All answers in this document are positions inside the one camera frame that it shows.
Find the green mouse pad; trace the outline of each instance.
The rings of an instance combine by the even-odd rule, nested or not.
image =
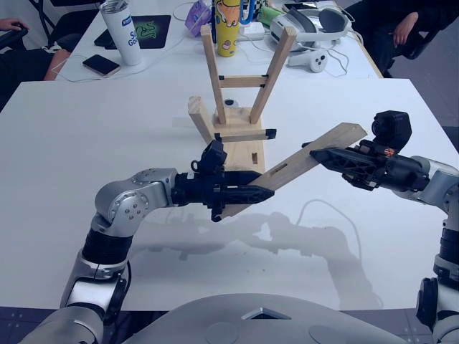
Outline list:
[[[171,16],[133,16],[134,27],[141,49],[161,49],[166,45]],[[108,30],[105,30],[94,44],[106,49],[116,49]]]

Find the person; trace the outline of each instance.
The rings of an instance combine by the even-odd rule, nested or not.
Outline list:
[[[20,19],[0,19],[0,31],[29,29]],[[9,50],[0,54],[0,111],[23,81],[54,80],[70,53],[65,49],[54,54],[43,49]]]
[[[418,32],[443,30],[459,16],[458,0],[361,0],[346,11],[384,75],[392,59],[418,42]]]

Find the white table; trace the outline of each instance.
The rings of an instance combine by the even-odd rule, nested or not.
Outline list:
[[[132,0],[131,13],[133,15],[154,15],[154,14],[172,14],[175,8],[183,4],[183,0],[168,0],[168,1],[150,1],[150,0]],[[331,1],[321,2],[321,6],[330,6]],[[191,5],[180,7],[176,13],[179,17],[186,17],[186,14]],[[93,72],[82,66],[82,61],[94,54],[100,54],[108,59],[111,59],[123,65],[121,57],[116,50],[105,50],[102,47],[94,45],[96,39],[104,30],[106,25],[98,14],[91,24],[80,43],[72,53],[72,57],[66,62],[61,71],[60,79],[91,80],[97,78]],[[270,37],[266,37],[265,41],[255,41],[255,44],[263,49],[271,49],[274,51],[276,45]],[[321,43],[323,47],[330,47],[330,42]],[[237,54],[231,58],[218,57],[217,63],[219,71],[226,75],[256,75],[265,74],[268,68],[272,52],[264,52],[255,49],[250,42],[241,42]],[[353,34],[349,33],[347,37],[341,39],[336,49],[349,56],[349,67],[346,77],[349,78],[378,78],[371,60],[367,57],[362,46],[355,40]],[[169,77],[179,77],[176,71],[178,64],[186,64],[187,70],[194,69],[197,65],[205,64],[204,50],[202,48],[202,40],[200,37],[193,37],[182,21],[171,18],[169,33],[167,36],[166,46],[163,49],[143,49],[142,64],[129,67],[122,66],[120,72],[113,75],[111,78],[117,79],[120,77],[143,78],[151,79],[157,77],[159,70],[167,71]],[[307,72],[302,68],[285,68],[283,74],[297,77],[299,79],[322,79],[333,78],[343,74],[339,63],[329,58],[328,65],[322,73]]]
[[[177,74],[187,67],[177,65]],[[0,115],[0,305],[58,307],[107,182],[148,167],[188,171],[204,142],[187,98],[210,103],[207,78],[22,84]],[[299,87],[307,92],[299,97]],[[256,90],[236,100],[249,105]],[[458,167],[458,154],[408,80],[308,80],[283,75],[263,113],[278,137],[266,167],[342,121],[369,133],[374,114],[402,110],[413,134],[404,155]],[[313,202],[320,199],[336,207]],[[200,205],[146,218],[131,250],[125,310],[170,310],[207,295],[265,292],[337,309],[414,307],[432,276],[445,215],[391,191],[351,187],[317,167],[266,202],[213,224]],[[353,226],[361,242],[359,245]]]

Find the vr headset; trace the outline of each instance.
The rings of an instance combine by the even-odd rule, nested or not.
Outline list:
[[[318,17],[322,30],[309,19]],[[336,41],[346,36],[351,29],[348,17],[335,9],[301,9],[292,8],[287,14],[277,16],[270,25],[271,37],[280,41],[285,27],[296,30],[297,43],[292,46],[292,52],[302,52],[319,41]]]

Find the cartoon print cup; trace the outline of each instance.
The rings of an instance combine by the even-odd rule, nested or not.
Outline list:
[[[217,53],[220,56],[231,57],[236,52],[240,6],[240,0],[215,0]]]

